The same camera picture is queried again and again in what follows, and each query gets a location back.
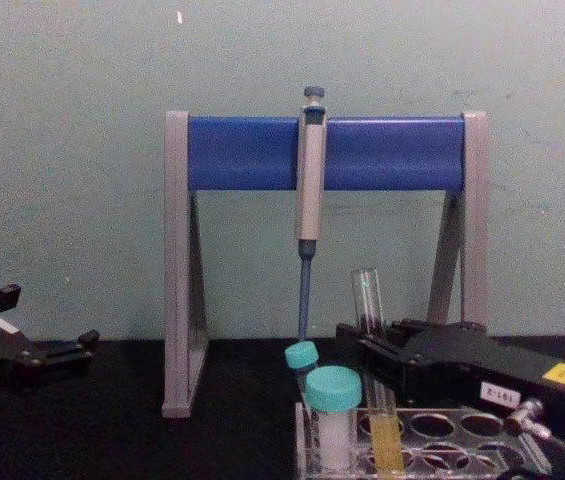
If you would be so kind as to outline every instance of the pipette stand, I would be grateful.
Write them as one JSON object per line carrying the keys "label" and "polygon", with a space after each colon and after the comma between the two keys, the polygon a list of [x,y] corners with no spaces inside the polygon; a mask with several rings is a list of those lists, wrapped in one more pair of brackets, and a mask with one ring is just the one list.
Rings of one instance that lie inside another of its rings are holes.
{"label": "pipette stand", "polygon": [[[195,192],[294,190],[297,139],[297,117],[166,114],[166,418],[191,415],[208,345]],[[488,140],[483,112],[328,120],[326,190],[446,191],[430,322],[446,323],[459,254],[461,319],[487,323]]]}

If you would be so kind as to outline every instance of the micropipette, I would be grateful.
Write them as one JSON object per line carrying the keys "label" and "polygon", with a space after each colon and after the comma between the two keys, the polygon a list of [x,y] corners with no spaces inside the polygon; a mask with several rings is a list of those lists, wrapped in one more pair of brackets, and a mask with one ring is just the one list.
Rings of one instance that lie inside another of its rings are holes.
{"label": "micropipette", "polygon": [[315,246],[320,234],[326,152],[326,109],[320,105],[324,89],[306,87],[304,96],[307,97],[308,104],[302,108],[299,120],[295,211],[295,236],[298,239],[298,254],[302,260],[298,318],[300,341],[306,338],[309,318],[311,260],[315,255]]}

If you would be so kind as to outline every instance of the teal screw cap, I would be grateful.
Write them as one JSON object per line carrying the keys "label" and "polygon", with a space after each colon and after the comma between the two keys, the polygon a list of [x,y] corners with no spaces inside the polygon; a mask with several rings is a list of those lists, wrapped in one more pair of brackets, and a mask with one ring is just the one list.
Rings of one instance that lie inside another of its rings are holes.
{"label": "teal screw cap", "polygon": [[360,376],[346,367],[320,367],[306,376],[306,401],[321,412],[344,412],[362,401]]}
{"label": "teal screw cap", "polygon": [[294,343],[284,350],[286,364],[289,368],[296,370],[302,367],[308,367],[312,363],[318,361],[318,350],[313,342]]}

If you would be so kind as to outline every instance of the yellow liquid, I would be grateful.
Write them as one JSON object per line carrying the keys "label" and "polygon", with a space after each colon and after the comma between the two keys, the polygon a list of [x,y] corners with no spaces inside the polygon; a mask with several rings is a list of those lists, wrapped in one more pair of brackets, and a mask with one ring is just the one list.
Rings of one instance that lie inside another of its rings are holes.
{"label": "yellow liquid", "polygon": [[403,472],[402,442],[400,426],[395,415],[372,415],[371,443],[378,473]]}

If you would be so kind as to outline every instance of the black table surface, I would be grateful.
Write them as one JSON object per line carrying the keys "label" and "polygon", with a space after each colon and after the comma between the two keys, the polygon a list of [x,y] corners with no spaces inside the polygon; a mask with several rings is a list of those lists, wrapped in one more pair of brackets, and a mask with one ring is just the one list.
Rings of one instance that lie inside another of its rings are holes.
{"label": "black table surface", "polygon": [[[565,337],[502,340],[565,359]],[[212,341],[192,417],[165,420],[163,342],[102,342],[86,377],[0,391],[0,479],[293,478],[291,343]],[[318,348],[334,358],[332,340]]]}

